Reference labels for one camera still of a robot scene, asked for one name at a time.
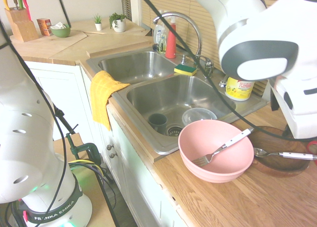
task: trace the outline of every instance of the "sponge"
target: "sponge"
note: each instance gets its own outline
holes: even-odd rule
[[[174,72],[185,74],[187,76],[193,76],[197,72],[197,69],[179,64],[178,66],[174,68]]]

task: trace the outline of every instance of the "red bottle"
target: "red bottle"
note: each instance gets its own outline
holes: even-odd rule
[[[175,16],[171,19],[171,27],[176,31],[176,18]],[[165,57],[166,58],[175,58],[176,57],[176,37],[175,35],[169,31],[167,43],[166,43],[166,52]]]

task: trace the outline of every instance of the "knife block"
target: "knife block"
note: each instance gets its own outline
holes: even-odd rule
[[[39,38],[35,25],[33,21],[29,20],[28,13],[25,8],[10,8],[10,10],[4,10],[10,22],[13,35],[16,39],[27,42]]]

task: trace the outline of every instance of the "green light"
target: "green light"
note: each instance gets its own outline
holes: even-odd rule
[[[59,227],[75,227],[75,226],[74,226],[72,223],[67,222],[67,223],[62,224],[62,225],[59,226]]]

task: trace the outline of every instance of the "sink basin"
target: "sink basin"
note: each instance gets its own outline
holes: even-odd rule
[[[116,81],[136,84],[174,73],[175,64],[154,51],[127,52],[104,58],[91,58],[87,63],[94,72],[104,70]]]
[[[104,57],[91,58],[87,63],[94,72],[107,71],[115,80],[131,85],[112,94],[153,150],[161,155],[178,150],[178,134],[184,127],[182,115],[190,108],[205,108],[218,120],[232,123],[238,117],[222,102],[201,71],[195,76],[174,75],[181,57],[166,59],[152,48]],[[218,86],[224,74],[215,69],[212,81],[221,96],[240,115],[245,116],[267,102],[251,94],[244,102],[233,101]],[[154,113],[167,117],[165,132],[156,132],[148,123]]]
[[[232,108],[236,108],[232,100],[222,96]],[[218,119],[231,113],[210,85],[193,76],[178,75],[137,86],[130,89],[126,97],[145,120],[154,113],[165,115],[167,125],[164,135],[168,136],[178,136],[184,127],[182,115],[190,108],[208,109]]]

